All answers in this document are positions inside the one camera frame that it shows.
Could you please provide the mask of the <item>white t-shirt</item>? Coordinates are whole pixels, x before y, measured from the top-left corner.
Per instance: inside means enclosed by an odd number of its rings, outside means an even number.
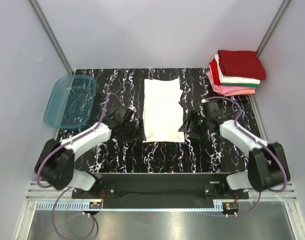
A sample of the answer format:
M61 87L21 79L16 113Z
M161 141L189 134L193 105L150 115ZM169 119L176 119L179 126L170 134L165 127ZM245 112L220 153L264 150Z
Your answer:
M145 143L183 143L185 136L179 132L183 125L184 109L180 104L183 90L180 79L144 80L143 128Z

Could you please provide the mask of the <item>teal plastic bin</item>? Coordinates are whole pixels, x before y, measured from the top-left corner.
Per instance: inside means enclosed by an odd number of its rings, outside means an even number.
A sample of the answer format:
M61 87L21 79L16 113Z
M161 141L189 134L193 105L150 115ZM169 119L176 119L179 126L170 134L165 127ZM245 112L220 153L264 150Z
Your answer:
M97 82L89 75L60 78L50 94L43 121L54 129L78 129L87 125L96 95Z

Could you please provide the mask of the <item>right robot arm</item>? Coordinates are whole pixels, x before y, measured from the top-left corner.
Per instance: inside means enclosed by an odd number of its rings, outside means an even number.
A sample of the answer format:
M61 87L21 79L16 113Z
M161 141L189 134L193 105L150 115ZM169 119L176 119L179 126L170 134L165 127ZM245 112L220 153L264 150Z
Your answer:
M223 114L216 101L204 101L199 112L190 110L179 132L189 138L202 139L216 132L239 148L248 158L248 168L229 174L219 186L224 198L231 198L241 189L257 192L287 186L290 171L283 146L269 143L242 127L237 120Z

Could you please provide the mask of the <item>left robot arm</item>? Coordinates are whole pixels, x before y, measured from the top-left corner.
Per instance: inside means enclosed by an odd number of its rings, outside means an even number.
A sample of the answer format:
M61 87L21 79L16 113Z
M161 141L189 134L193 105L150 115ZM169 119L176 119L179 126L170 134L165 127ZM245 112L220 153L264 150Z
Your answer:
M34 167L37 179L56 190L83 190L89 198L100 194L100 176L77 170L75 161L95 146L110 139L119 142L146 140L143 119L135 120L135 110L125 106L105 116L87 130L62 141L48 140Z

